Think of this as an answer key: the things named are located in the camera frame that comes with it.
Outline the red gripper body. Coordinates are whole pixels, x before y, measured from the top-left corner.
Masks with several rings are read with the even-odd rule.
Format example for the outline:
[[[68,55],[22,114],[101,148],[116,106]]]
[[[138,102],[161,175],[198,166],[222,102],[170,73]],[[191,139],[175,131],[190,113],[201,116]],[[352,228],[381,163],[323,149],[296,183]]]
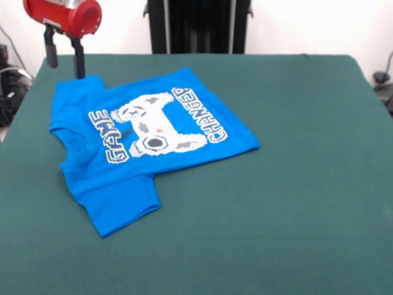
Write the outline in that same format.
[[[102,20],[98,1],[23,1],[26,13],[35,21],[53,26],[72,37],[94,34]]]

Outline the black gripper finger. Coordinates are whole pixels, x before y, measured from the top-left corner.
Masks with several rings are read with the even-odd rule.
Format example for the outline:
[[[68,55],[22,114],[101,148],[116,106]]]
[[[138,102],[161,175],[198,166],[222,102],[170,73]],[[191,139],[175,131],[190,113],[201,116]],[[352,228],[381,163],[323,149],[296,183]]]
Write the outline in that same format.
[[[85,57],[84,47],[81,44],[80,39],[71,37],[71,45],[74,49],[74,74],[76,79],[85,78]]]
[[[45,42],[47,64],[49,65],[50,68],[58,67],[58,55],[56,51],[56,45],[53,41],[54,34],[55,34],[54,27],[50,25],[46,25],[44,31],[44,42]]]

